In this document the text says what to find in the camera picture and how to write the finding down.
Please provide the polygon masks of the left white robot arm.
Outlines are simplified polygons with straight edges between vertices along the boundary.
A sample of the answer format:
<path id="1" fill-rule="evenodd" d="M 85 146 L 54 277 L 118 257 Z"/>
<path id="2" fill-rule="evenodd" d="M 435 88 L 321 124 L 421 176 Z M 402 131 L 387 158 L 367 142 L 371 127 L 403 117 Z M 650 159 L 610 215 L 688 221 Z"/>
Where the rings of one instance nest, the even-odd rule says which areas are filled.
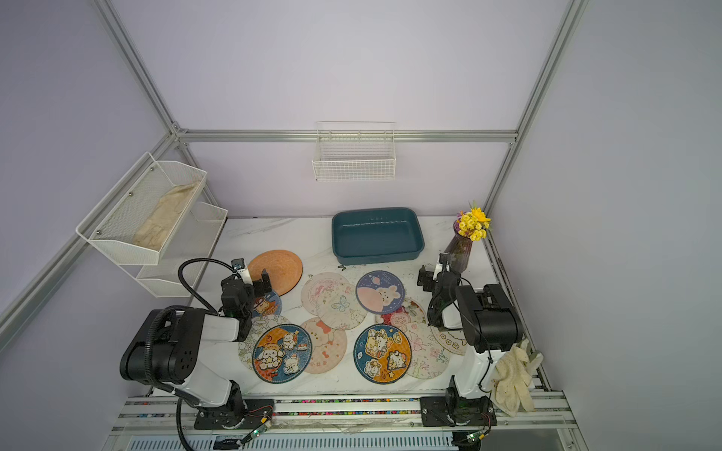
<path id="1" fill-rule="evenodd" d="M 221 306 L 213 307 L 185 279 L 196 263 L 231 272 L 222 279 Z M 120 358 L 120 376 L 176 396 L 197 409 L 244 411 L 236 381 L 220 376 L 199 360 L 203 344 L 240 343 L 250 334 L 255 300 L 273 291 L 267 270 L 253 278 L 243 259 L 230 263 L 195 257 L 178 268 L 178 278 L 200 307 L 168 306 L 150 312 Z"/>

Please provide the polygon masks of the white butterfly round coaster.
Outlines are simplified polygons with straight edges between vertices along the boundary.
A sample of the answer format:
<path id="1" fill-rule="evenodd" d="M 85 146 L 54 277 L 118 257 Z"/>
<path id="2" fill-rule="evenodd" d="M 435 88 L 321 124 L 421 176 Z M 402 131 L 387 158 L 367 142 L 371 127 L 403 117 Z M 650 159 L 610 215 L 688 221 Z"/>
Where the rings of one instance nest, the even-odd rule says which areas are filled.
<path id="1" fill-rule="evenodd" d="M 348 283 L 327 281 L 316 289 L 315 296 L 318 317 L 332 329 L 355 329 L 367 317 L 367 311 L 359 304 L 355 290 Z"/>

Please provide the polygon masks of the purple bunny round coaster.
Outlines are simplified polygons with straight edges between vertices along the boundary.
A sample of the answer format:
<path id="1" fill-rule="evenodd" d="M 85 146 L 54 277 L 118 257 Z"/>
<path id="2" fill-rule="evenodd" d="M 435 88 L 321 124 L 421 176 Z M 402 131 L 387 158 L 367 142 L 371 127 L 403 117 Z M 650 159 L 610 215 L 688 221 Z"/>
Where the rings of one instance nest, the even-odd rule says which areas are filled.
<path id="1" fill-rule="evenodd" d="M 387 315 L 402 306 L 406 289 L 392 272 L 377 270 L 364 274 L 356 283 L 357 301 L 370 313 Z"/>

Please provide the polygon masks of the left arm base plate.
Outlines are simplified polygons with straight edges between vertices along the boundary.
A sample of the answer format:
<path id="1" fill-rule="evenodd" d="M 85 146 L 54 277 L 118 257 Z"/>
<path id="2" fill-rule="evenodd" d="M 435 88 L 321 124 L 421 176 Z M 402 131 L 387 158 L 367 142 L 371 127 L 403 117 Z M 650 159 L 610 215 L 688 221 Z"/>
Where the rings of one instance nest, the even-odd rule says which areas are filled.
<path id="1" fill-rule="evenodd" d="M 276 402 L 272 398 L 244 400 L 240 409 L 229 406 L 201 408 L 194 424 L 195 430 L 255 430 L 263 418 L 273 416 Z"/>

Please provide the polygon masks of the teal plastic storage box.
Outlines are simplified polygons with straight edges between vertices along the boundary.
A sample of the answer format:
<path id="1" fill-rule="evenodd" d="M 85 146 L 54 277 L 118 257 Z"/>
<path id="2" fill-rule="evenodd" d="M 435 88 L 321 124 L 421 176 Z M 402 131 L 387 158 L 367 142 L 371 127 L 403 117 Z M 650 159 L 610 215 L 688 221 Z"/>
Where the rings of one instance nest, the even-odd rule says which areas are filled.
<path id="1" fill-rule="evenodd" d="M 333 253 L 345 266 L 414 260 L 425 248 L 417 214 L 404 207 L 339 212 L 331 233 Z"/>

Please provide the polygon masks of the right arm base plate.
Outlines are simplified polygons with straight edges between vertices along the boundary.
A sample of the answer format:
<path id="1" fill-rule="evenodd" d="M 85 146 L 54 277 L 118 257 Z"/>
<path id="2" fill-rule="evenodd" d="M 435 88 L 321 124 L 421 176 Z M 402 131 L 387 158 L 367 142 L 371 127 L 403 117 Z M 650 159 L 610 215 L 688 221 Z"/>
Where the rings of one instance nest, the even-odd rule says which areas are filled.
<path id="1" fill-rule="evenodd" d="M 493 427 L 496 413 L 487 396 L 464 398 L 461 396 L 455 377 L 449 381 L 445 394 L 419 399 L 421 420 L 425 427 Z"/>

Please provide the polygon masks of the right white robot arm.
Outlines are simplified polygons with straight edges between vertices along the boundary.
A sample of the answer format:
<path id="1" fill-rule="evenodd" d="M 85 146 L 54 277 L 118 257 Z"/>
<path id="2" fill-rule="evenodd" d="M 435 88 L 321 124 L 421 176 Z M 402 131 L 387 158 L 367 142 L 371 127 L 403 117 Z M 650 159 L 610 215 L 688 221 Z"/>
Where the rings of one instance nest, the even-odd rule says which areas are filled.
<path id="1" fill-rule="evenodd" d="M 523 338 L 522 323 L 504 289 L 498 284 L 475 289 L 453 270 L 449 254 L 441 254 L 433 269 L 421 267 L 417 285 L 432 294 L 427 308 L 430 327 L 464 335 L 464 360 L 453 376 L 457 394 L 489 396 L 496 365 Z"/>

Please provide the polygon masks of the pink kitty round coaster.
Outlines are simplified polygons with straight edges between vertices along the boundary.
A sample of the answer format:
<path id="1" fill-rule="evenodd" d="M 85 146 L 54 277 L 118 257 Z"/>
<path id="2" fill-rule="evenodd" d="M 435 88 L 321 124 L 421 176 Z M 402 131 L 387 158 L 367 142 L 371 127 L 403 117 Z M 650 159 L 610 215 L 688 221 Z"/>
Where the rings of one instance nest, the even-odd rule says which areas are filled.
<path id="1" fill-rule="evenodd" d="M 333 272 L 315 274 L 306 282 L 301 291 L 301 303 L 311 315 L 318 315 L 318 306 L 334 304 L 351 293 L 348 280 Z"/>

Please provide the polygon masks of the blue yellow cartoon coaster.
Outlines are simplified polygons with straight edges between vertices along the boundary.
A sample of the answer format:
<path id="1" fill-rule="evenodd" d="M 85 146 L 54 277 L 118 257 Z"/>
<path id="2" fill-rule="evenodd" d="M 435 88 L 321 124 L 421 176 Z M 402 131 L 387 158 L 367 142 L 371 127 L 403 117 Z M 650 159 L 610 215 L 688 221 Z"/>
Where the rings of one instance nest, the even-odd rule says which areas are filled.
<path id="1" fill-rule="evenodd" d="M 379 385 L 400 381 L 409 371 L 412 357 L 406 334 L 386 324 L 366 328 L 353 346 L 356 370 L 366 381 Z"/>

